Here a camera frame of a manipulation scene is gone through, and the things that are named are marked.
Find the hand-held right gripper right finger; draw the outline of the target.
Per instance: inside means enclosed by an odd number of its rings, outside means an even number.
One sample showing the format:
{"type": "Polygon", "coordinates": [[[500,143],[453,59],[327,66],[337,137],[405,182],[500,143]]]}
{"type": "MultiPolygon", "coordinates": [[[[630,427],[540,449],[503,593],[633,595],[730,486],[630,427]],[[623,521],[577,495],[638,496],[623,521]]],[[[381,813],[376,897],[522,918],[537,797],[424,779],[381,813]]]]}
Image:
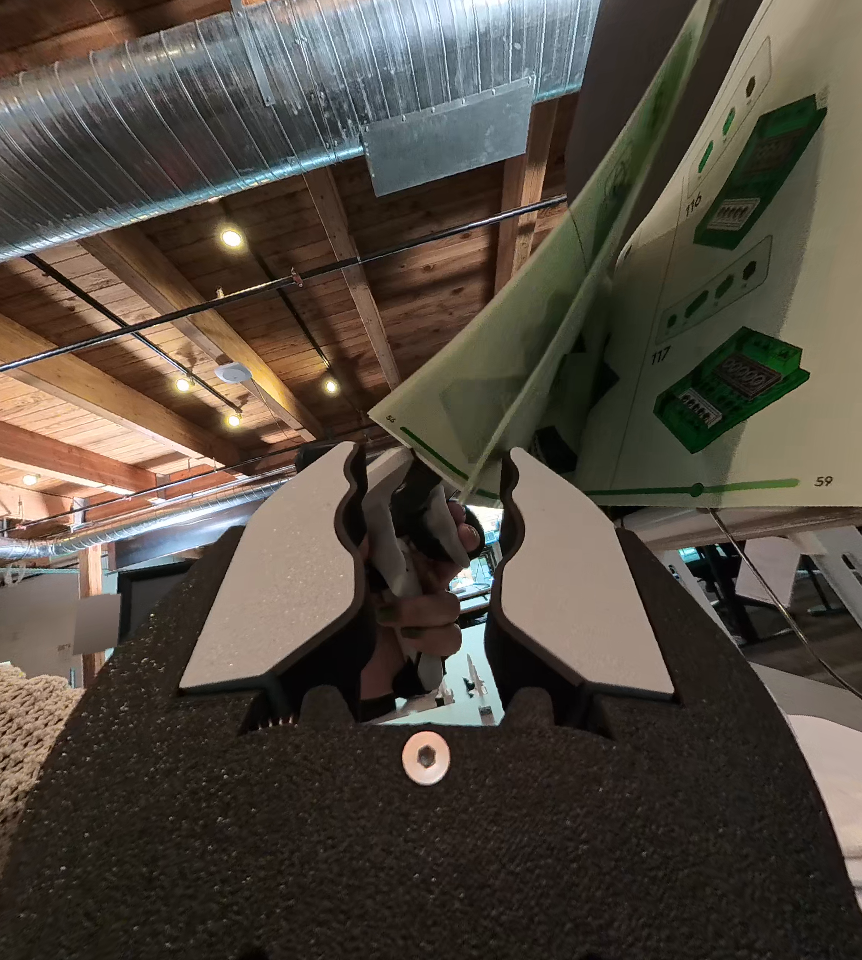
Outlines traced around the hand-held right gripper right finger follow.
{"type": "Polygon", "coordinates": [[[573,686],[671,700],[675,687],[612,522],[526,450],[502,463],[494,625],[573,686]]]}

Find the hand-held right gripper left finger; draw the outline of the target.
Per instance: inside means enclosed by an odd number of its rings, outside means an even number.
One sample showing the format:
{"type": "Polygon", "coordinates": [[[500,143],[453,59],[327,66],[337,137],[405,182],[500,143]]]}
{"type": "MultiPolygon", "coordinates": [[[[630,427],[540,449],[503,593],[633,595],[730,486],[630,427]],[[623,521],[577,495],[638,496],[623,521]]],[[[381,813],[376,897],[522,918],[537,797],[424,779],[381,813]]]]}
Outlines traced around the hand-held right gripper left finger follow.
{"type": "Polygon", "coordinates": [[[365,451],[339,442],[245,524],[181,676],[186,694],[256,690],[364,612],[365,451]]]}

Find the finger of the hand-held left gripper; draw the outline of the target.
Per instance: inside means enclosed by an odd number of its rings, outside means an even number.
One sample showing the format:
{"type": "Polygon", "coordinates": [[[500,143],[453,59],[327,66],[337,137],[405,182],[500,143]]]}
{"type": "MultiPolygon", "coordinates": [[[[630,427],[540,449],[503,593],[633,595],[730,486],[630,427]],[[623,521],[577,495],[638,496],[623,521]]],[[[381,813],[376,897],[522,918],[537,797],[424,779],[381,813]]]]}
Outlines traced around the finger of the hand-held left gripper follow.
{"type": "Polygon", "coordinates": [[[387,450],[366,468],[362,511],[366,527],[390,522],[390,500],[404,483],[412,466],[412,450],[387,450]]]}

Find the lego instruction booklet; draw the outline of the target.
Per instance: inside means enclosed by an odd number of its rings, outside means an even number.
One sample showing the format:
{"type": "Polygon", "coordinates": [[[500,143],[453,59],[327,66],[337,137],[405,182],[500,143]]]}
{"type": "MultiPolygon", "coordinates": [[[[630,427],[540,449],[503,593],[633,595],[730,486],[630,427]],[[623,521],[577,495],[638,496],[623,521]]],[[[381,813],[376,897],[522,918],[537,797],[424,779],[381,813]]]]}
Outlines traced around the lego instruction booklet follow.
{"type": "Polygon", "coordinates": [[[761,2],[647,200],[718,4],[525,266],[370,411],[468,498],[522,448],[612,507],[862,507],[862,1],[761,2]]]}

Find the person's left hand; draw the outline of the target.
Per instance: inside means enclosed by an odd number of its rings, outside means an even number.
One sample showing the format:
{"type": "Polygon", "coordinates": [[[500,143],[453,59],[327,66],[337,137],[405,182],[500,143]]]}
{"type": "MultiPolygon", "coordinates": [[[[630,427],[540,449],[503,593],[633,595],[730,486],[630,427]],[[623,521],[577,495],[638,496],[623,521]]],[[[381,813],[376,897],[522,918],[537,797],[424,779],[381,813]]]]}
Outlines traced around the person's left hand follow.
{"type": "Polygon", "coordinates": [[[396,597],[383,590],[370,595],[377,627],[374,652],[361,674],[365,700],[392,693],[393,680],[406,662],[400,639],[424,659],[448,658],[461,649],[460,602],[449,590],[461,567],[450,560],[428,558],[415,548],[411,556],[421,584],[419,595],[396,597]]]}

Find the black ceiling pipe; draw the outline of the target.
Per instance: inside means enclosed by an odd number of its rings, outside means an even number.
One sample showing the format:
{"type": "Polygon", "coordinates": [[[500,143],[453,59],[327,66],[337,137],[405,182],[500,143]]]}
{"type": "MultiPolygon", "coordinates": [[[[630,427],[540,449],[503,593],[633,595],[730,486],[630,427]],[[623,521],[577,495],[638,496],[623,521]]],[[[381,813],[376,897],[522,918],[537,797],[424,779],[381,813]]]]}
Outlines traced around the black ceiling pipe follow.
{"type": "MultiPolygon", "coordinates": [[[[539,213],[543,210],[551,210],[565,205],[567,202],[568,200],[565,195],[557,195],[555,197],[542,199],[530,204],[521,205],[507,211],[502,211],[500,213],[491,215],[490,217],[472,222],[461,223],[450,226],[444,230],[424,234],[411,240],[401,242],[395,246],[389,246],[374,251],[369,255],[358,255],[356,257],[344,258],[308,271],[302,276],[302,283],[307,284],[308,282],[314,282],[318,279],[328,277],[333,273],[340,273],[343,270],[348,270],[352,267],[363,267],[369,263],[394,257],[417,249],[420,246],[442,242],[446,239],[450,239],[461,234],[468,234],[478,230],[494,227],[509,220],[520,218],[526,214],[539,213]]],[[[82,341],[68,343],[59,347],[53,346],[48,349],[38,351],[35,354],[29,354],[28,356],[20,357],[12,361],[0,363],[0,375],[10,374],[32,364],[49,361],[64,355],[77,354],[84,350],[88,351],[95,349],[99,346],[103,346],[104,344],[124,337],[136,337],[146,330],[155,329],[161,325],[174,325],[180,320],[187,318],[191,319],[207,311],[218,310],[221,307],[233,306],[239,302],[243,303],[252,299],[264,297],[265,295],[268,296],[271,293],[276,293],[285,289],[286,287],[298,285],[300,285],[300,282],[291,275],[273,278],[265,283],[257,284],[222,297],[212,298],[202,303],[177,309],[161,316],[142,320],[136,324],[126,324],[123,327],[119,327],[112,331],[102,332],[82,341]]]]}

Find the white desk frame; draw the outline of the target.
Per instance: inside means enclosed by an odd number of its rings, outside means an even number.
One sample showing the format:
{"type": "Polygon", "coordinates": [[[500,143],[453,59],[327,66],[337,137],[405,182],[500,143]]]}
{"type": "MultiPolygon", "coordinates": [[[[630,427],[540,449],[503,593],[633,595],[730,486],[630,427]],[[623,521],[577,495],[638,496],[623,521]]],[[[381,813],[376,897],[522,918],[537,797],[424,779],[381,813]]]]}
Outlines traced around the white desk frame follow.
{"type": "MultiPolygon", "coordinates": [[[[721,543],[705,508],[644,508],[615,522],[655,553],[721,543]]],[[[862,507],[725,508],[720,519],[737,541],[783,537],[811,557],[862,629],[862,507]]]]}

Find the large spiral metal air duct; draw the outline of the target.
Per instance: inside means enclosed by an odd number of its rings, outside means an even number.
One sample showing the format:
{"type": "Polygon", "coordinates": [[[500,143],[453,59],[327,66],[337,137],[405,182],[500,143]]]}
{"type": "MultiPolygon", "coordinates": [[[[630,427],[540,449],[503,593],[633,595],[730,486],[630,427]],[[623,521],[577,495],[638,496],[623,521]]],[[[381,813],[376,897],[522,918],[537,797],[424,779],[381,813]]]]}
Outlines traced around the large spiral metal air duct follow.
{"type": "Polygon", "coordinates": [[[365,156],[377,196],[509,158],[600,2],[265,2],[0,80],[0,262],[365,156]]]}

